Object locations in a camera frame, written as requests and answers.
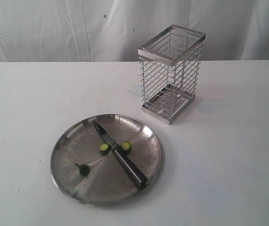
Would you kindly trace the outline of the green cucumber end with stem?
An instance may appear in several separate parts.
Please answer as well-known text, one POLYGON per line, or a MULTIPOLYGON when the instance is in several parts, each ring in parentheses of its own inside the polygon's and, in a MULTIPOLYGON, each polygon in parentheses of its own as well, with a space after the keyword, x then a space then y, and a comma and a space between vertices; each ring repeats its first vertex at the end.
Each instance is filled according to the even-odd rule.
POLYGON ((78 168, 78 172, 81 176, 88 176, 90 174, 90 167, 86 164, 77 164, 75 163, 75 166, 78 168))

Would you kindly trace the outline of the black kitchen knife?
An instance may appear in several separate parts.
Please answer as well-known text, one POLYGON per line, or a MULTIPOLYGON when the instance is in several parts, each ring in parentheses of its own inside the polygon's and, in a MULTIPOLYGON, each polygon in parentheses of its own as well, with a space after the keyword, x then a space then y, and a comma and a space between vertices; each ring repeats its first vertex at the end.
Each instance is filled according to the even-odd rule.
POLYGON ((148 182, 148 178, 139 170, 139 168, 126 156, 120 145, 112 136, 96 121, 93 121, 94 127, 105 143, 111 146, 111 150, 118 159, 123 169, 130 176, 135 185, 142 188, 148 182))

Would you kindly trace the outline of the cut green cucumber slice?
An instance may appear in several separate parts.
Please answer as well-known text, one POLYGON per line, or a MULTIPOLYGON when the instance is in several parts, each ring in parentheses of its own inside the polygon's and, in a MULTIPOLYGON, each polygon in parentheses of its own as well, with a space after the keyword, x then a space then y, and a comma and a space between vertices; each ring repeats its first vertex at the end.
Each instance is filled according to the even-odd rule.
POLYGON ((131 152, 131 143, 129 141, 123 141, 120 144, 121 149, 123 150, 123 152, 125 153, 125 155, 128 155, 131 152))

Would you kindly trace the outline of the round stainless steel plate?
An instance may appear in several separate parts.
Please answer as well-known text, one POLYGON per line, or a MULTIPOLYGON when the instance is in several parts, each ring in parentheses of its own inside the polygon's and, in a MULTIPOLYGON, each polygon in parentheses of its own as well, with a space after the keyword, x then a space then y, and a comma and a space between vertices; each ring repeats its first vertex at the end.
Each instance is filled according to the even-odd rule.
POLYGON ((121 114, 101 114, 77 122, 56 142, 50 159, 54 183, 67 197, 92 205, 114 205, 129 200, 141 192, 112 151, 99 154, 103 143, 94 127, 98 122, 118 143, 129 141, 129 159, 148 178, 150 186, 160 172, 164 150, 154 132, 139 120, 121 114), (75 163, 86 164, 90 174, 81 176, 75 163))

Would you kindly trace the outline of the white backdrop curtain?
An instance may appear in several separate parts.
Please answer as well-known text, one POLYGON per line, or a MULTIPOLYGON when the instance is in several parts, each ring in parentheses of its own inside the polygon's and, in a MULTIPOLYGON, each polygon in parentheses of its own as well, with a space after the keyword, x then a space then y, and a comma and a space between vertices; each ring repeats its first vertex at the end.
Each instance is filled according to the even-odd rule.
POLYGON ((269 59, 269 0, 0 0, 0 62, 136 61, 172 24, 203 60, 269 59))

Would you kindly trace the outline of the chrome wire utensil holder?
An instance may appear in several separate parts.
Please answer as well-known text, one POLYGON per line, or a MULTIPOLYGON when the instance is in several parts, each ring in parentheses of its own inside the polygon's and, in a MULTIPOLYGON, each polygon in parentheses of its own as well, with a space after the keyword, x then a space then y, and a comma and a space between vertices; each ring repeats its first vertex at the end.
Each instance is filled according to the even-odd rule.
POLYGON ((138 48, 144 112, 170 124, 195 99, 205 39, 173 24, 138 48))

